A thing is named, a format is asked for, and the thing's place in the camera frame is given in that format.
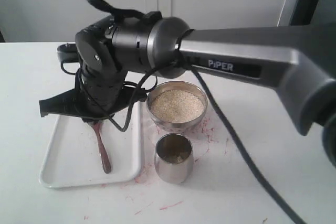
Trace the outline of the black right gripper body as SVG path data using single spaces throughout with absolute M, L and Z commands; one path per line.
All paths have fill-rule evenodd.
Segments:
M 75 44 L 89 111 L 105 116 L 128 107 L 129 89 L 124 87 L 128 72 L 112 39 L 101 31 L 87 28 L 76 33 Z

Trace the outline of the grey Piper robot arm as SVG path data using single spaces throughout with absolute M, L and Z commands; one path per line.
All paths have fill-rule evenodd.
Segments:
M 125 84 L 128 72 L 174 79 L 199 72 L 274 89 L 295 128 L 323 127 L 322 143 L 335 163 L 335 23 L 193 30 L 180 18 L 108 16 L 58 47 L 61 62 L 80 64 L 75 87 L 41 100 L 41 116 L 106 119 L 143 101 Z

